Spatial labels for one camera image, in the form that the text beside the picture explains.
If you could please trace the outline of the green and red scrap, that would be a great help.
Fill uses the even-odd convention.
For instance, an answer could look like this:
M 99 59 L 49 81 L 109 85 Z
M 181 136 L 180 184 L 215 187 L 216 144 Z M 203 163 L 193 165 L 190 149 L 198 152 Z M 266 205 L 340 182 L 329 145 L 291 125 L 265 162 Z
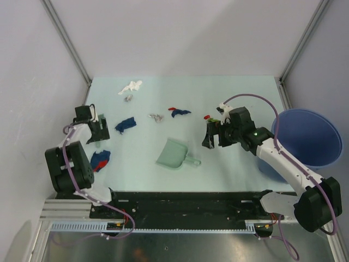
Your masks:
M 207 121 L 207 123 L 219 122 L 219 120 L 212 118 L 210 115 L 206 115 L 204 119 Z

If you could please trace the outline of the green hand brush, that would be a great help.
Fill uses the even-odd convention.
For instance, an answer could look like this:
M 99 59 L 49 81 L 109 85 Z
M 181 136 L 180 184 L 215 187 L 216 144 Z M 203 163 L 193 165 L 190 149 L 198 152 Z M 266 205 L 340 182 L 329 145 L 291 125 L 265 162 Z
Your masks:
M 98 115 L 98 127 L 96 132 L 96 138 L 95 138 L 95 146 L 96 148 L 101 148 L 101 142 L 104 140 L 108 140 L 110 138 L 109 136 L 109 130 L 107 127 L 107 122 L 104 114 Z

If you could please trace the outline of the blue and red scrap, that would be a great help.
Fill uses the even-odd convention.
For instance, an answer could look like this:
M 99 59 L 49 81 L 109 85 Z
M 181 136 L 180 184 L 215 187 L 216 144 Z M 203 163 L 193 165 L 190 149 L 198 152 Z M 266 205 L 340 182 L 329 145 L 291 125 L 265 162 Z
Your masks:
M 171 112 L 171 117 L 172 118 L 175 118 L 177 115 L 187 115 L 187 114 L 190 114 L 191 111 L 189 110 L 181 110 L 181 109 L 177 109 L 177 108 L 168 108 L 168 111 Z

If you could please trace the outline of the green dustpan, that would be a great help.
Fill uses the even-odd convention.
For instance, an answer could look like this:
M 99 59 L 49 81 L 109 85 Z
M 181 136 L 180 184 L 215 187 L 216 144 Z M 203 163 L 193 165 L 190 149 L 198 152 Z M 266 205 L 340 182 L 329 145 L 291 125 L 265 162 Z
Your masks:
M 200 166 L 201 161 L 188 156 L 188 153 L 189 148 L 186 144 L 168 138 L 156 164 L 172 170 L 181 168 L 184 163 Z

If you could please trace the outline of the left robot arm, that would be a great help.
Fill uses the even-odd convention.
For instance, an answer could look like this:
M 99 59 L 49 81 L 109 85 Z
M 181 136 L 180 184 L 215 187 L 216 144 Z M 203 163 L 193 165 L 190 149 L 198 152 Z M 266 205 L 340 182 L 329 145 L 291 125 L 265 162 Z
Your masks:
M 111 190 L 94 178 L 94 173 L 108 163 L 110 152 L 95 152 L 93 161 L 85 153 L 85 146 L 110 139 L 106 118 L 97 114 L 94 104 L 78 106 L 75 113 L 73 121 L 63 127 L 62 142 L 45 151 L 52 185 L 57 193 L 72 193 L 95 206 L 102 205 L 102 213 L 115 218 L 121 211 L 120 204 L 112 200 Z

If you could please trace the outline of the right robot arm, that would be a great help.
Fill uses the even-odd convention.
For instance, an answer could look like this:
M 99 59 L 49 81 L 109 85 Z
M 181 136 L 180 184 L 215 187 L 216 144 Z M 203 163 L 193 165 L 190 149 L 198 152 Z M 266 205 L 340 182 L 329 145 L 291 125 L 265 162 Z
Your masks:
M 324 231 L 324 225 L 332 223 L 332 231 L 325 234 L 335 235 L 336 218 L 342 214 L 339 182 L 307 169 L 279 143 L 276 133 L 255 126 L 247 108 L 221 104 L 217 111 L 221 119 L 207 122 L 202 146 L 213 149 L 214 136 L 218 136 L 220 147 L 240 144 L 245 151 L 268 163 L 293 188 L 298 200 L 292 204 L 291 214 L 305 230 Z

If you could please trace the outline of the dark blue paper scrap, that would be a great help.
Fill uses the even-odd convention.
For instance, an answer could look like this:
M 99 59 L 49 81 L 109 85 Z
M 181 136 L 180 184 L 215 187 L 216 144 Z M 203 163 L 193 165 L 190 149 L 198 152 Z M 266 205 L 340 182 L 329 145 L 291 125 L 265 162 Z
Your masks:
M 134 117 L 127 118 L 115 126 L 115 130 L 120 134 L 123 134 L 125 130 L 136 126 L 136 121 Z

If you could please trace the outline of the small grey paper scrap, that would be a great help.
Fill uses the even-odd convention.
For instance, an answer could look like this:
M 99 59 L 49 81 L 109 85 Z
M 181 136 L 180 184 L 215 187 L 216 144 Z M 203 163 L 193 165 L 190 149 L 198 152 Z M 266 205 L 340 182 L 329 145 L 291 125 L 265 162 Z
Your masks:
M 128 95 L 124 98 L 125 102 L 130 102 L 133 99 L 133 95 Z

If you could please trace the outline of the white paper scrap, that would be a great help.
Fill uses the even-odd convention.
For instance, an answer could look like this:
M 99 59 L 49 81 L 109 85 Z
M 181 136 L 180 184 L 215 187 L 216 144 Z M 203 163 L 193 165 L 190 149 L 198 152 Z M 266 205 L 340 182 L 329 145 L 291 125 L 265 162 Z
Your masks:
M 131 92 L 138 91 L 142 84 L 143 84 L 142 80 L 130 81 L 128 85 L 126 85 L 121 91 L 118 92 L 118 95 L 122 95 L 126 91 L 131 91 Z

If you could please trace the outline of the silver foil paper scrap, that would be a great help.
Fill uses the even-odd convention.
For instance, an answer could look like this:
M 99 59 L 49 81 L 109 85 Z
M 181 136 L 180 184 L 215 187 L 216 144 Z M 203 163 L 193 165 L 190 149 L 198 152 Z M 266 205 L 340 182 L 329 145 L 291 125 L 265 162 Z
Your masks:
M 148 117 L 154 119 L 156 123 L 160 123 L 164 119 L 164 116 L 159 114 L 149 114 Z

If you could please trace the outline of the blue plastic bucket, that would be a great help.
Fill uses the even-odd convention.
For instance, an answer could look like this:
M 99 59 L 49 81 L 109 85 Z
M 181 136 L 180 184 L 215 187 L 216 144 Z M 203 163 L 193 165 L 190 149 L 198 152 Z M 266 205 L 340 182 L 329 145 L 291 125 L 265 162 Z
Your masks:
M 307 109 L 279 114 L 279 143 L 313 171 L 336 163 L 344 149 L 338 129 L 323 115 Z

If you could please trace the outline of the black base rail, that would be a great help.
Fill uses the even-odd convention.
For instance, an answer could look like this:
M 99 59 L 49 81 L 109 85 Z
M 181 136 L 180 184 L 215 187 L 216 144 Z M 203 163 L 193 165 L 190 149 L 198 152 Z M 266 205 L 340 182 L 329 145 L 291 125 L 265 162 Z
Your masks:
M 113 192 L 111 206 L 130 215 L 126 227 L 238 228 L 246 221 L 276 223 L 262 192 Z

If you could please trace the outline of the left aluminium frame post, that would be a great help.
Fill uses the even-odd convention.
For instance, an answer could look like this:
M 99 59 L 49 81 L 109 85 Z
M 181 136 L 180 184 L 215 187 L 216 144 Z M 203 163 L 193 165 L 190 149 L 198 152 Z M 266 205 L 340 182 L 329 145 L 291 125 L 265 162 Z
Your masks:
M 88 75 L 87 70 L 85 66 L 83 65 L 83 62 L 76 51 L 73 42 L 71 41 L 67 30 L 65 29 L 65 26 L 63 25 L 63 22 L 61 18 L 58 15 L 58 12 L 56 11 L 56 8 L 54 7 L 52 1 L 50 0 L 40 0 L 44 10 L 46 11 L 50 21 L 52 22 L 54 28 L 56 29 L 58 36 L 60 37 L 61 41 L 63 42 L 63 45 L 65 46 L 68 54 L 70 55 L 71 59 L 73 60 L 73 63 L 75 64 L 76 68 L 78 69 L 79 73 L 81 74 L 85 84 L 87 87 L 91 86 L 92 79 Z

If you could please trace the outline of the aluminium frame post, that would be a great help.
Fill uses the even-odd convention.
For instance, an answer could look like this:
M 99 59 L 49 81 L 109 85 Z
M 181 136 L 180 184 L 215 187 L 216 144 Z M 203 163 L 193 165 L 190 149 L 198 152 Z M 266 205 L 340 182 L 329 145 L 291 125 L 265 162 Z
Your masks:
M 52 1 L 50 0 L 40 0 L 44 10 L 46 11 L 50 21 L 52 22 L 54 28 L 56 29 L 58 36 L 60 37 L 61 41 L 63 42 L 63 45 L 65 46 L 68 54 L 70 55 L 71 59 L 73 60 L 73 63 L 75 64 L 76 68 L 78 69 L 79 73 L 81 74 L 85 84 L 87 87 L 91 86 L 92 79 L 88 75 L 87 70 L 85 66 L 83 65 L 83 62 L 76 51 L 73 42 L 71 41 L 67 30 L 65 29 L 65 26 L 63 25 L 63 22 L 61 18 L 58 15 L 58 12 L 56 11 L 56 8 L 54 7 Z
M 314 35 L 317 27 L 319 26 L 320 22 L 322 21 L 324 15 L 326 14 L 332 2 L 333 1 L 331 0 L 321 0 L 319 2 L 299 42 L 297 43 L 295 50 L 293 51 L 290 59 L 288 60 L 286 67 L 284 68 L 284 70 L 282 71 L 279 77 L 279 81 L 281 84 L 285 83 L 287 77 L 289 76 L 293 67 L 296 65 L 297 61 L 299 60 L 301 54 L 303 53 L 307 44 L 309 43 L 312 36 Z

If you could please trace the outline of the right aluminium frame post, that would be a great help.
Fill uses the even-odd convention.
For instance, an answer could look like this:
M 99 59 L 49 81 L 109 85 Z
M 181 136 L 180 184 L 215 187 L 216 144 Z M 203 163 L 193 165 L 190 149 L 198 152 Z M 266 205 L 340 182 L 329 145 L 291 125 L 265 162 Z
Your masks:
M 314 35 L 317 27 L 319 26 L 320 22 L 322 21 L 324 15 L 326 14 L 332 2 L 333 1 L 331 0 L 321 0 L 319 2 L 299 42 L 297 43 L 295 50 L 293 51 L 290 59 L 288 60 L 286 67 L 284 68 L 284 70 L 282 71 L 279 77 L 279 81 L 281 84 L 285 83 L 287 77 L 289 76 L 293 67 L 296 65 L 297 61 L 299 60 L 301 54 L 303 53 L 307 44 L 309 43 L 312 36 Z

